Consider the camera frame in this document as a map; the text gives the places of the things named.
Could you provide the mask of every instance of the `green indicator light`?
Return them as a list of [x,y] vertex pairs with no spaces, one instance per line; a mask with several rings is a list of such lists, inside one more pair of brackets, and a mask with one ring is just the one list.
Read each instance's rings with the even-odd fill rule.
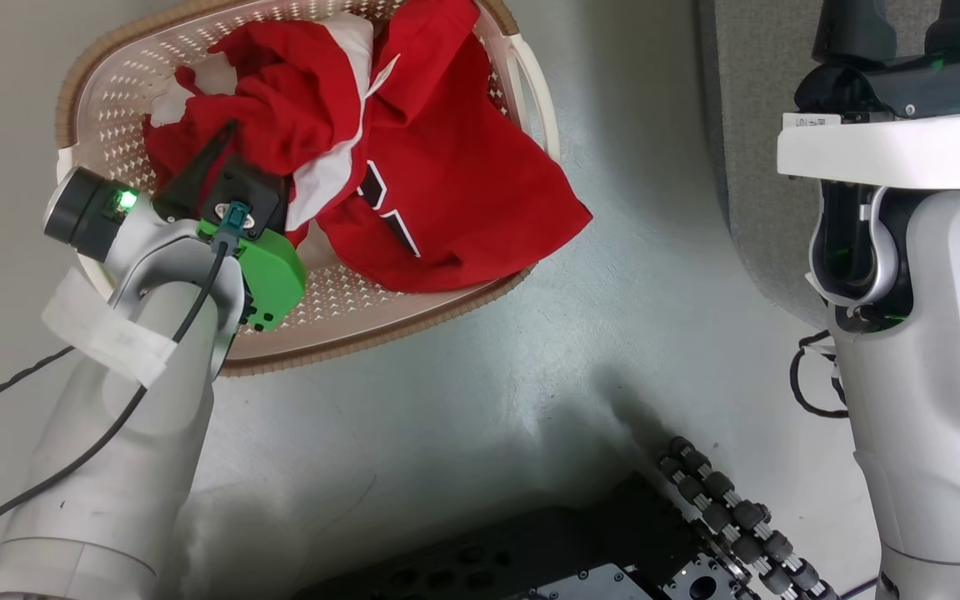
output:
[[133,206],[136,206],[136,201],[139,198],[140,195],[135,192],[121,192],[121,197],[117,200],[117,207],[128,213],[129,210],[133,209]]

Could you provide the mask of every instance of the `gray fabric surface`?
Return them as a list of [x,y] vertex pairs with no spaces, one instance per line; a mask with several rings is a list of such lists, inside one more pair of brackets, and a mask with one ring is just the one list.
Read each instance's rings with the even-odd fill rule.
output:
[[[709,10],[706,3],[712,5]],[[719,107],[721,118],[712,143],[717,153],[723,144],[732,240],[743,266],[771,303],[823,327],[822,301],[803,277],[810,270],[817,183],[793,182],[777,174],[781,114],[796,110],[796,87],[816,66],[810,53],[822,0],[703,4],[706,80],[719,81],[717,88],[707,85],[710,114]],[[940,0],[888,0],[899,54],[922,52],[925,30],[936,20],[938,5]]]

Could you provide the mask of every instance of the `white label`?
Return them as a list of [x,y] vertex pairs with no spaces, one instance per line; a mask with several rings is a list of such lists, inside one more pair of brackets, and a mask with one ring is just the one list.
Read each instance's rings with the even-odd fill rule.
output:
[[838,114],[816,114],[816,113],[784,113],[784,129],[790,127],[827,127],[831,125],[843,125],[843,118]]
[[42,311],[54,335],[100,364],[150,388],[165,371],[176,343],[114,312],[76,269]]

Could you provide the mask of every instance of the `red fabric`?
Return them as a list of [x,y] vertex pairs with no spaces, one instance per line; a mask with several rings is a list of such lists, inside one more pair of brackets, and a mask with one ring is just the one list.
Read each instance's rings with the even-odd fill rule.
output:
[[[239,122],[235,151],[263,171],[283,176],[358,132],[358,85],[346,54],[324,26],[249,22],[209,51],[223,51],[240,72],[236,95],[199,92],[187,100],[182,121],[145,128],[159,183],[182,171],[233,118]],[[177,81],[196,92],[194,73],[182,71]]]
[[[370,100],[368,158],[380,209],[355,194],[317,216],[348,267],[385,288],[427,293],[517,273],[563,246],[591,213],[561,168],[488,99],[491,62],[469,0],[412,0],[396,12]],[[381,216],[397,210],[420,256]]]

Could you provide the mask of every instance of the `brown woven basket rim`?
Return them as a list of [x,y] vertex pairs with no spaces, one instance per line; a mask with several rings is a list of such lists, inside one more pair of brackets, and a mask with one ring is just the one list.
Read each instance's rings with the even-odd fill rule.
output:
[[[110,54],[157,31],[223,11],[226,8],[236,7],[239,4],[254,3],[254,1],[192,0],[180,5],[180,7],[138,19],[136,22],[130,22],[126,26],[102,35],[81,54],[80,58],[77,58],[72,68],[69,69],[64,83],[62,83],[62,91],[57,98],[56,130],[54,130],[57,147],[70,148],[77,143],[76,110],[80,103],[80,95],[92,73]],[[503,35],[509,37],[509,35],[518,34],[517,20],[514,20],[513,14],[503,3],[503,0],[476,0],[476,3],[487,9]],[[229,358],[225,361],[221,375],[224,377],[244,377],[260,375],[260,373],[273,373],[388,344],[396,341],[396,339],[405,338],[408,335],[435,327],[439,323],[458,318],[465,313],[475,311],[476,308],[483,307],[484,304],[506,296],[510,290],[516,288],[529,276],[531,270],[533,270],[533,267],[523,269],[513,276],[504,277],[502,280],[485,287],[481,292],[462,297],[462,299],[450,303],[446,307],[439,308],[433,314],[422,314],[405,319],[403,322],[392,324],[392,326],[382,327],[376,332],[348,337],[342,341],[330,342],[330,344],[321,346],[283,352],[270,357],[248,358],[239,361],[233,361]]]
[[431,329],[438,324],[449,322],[460,316],[477,310],[485,304],[492,303],[502,296],[506,296],[512,289],[517,288],[525,278],[529,276],[534,266],[528,267],[519,273],[514,273],[510,277],[504,277],[502,280],[485,287],[482,292],[476,295],[462,297],[462,299],[450,303],[446,307],[431,315],[418,315],[413,318],[402,320],[392,326],[382,327],[382,329],[367,335],[358,335],[358,337],[348,337],[338,342],[330,342],[321,346],[313,346],[293,352],[283,352],[277,356],[249,358],[248,360],[233,361],[231,358],[225,361],[221,369],[222,377],[246,377],[251,375],[263,375],[263,373],[275,373],[277,371],[286,371],[289,368],[297,368],[308,364],[314,364],[321,361],[330,360],[330,358],[339,358],[347,354],[358,353],[361,350],[376,348],[396,339],[406,338]]
[[[164,12],[134,20],[126,26],[118,27],[113,31],[96,39],[95,43],[87,47],[83,54],[69,68],[65,81],[62,82],[62,91],[57,96],[56,127],[54,137],[58,148],[70,148],[77,143],[76,110],[80,103],[80,94],[95,68],[117,50],[148,37],[148,35],[175,27],[177,24],[187,23],[226,8],[240,4],[254,3],[255,0],[192,0],[180,7],[170,8]],[[476,0],[483,5],[498,23],[502,35],[517,35],[518,22],[506,7],[503,0]]]

